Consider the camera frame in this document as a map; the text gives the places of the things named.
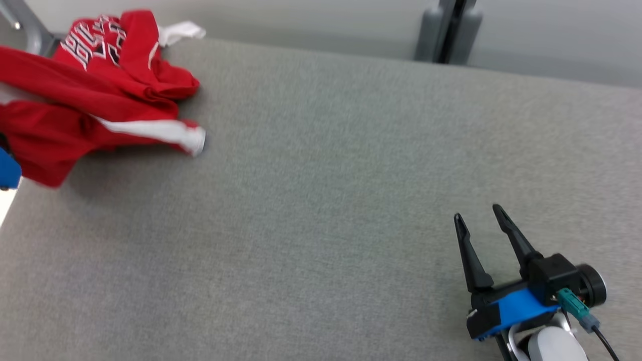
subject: gray fabric tablecloth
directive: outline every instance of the gray fabric tablecloth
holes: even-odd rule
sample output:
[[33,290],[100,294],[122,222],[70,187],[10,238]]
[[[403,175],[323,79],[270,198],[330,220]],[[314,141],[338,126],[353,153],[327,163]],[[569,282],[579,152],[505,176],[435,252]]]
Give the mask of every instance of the gray fabric tablecloth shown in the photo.
[[202,82],[182,115],[203,154],[131,148],[22,185],[1,360],[499,360],[468,336],[453,226],[517,278],[493,202],[602,273],[603,332],[642,355],[642,92],[215,40],[166,57]]

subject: green cable connector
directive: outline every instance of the green cable connector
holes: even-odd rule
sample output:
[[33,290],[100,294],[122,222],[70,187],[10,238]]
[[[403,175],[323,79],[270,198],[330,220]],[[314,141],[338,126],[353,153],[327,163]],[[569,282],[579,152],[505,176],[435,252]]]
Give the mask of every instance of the green cable connector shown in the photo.
[[600,321],[591,315],[589,308],[568,288],[557,292],[557,302],[564,311],[573,315],[586,332],[593,332],[593,327],[599,328]]

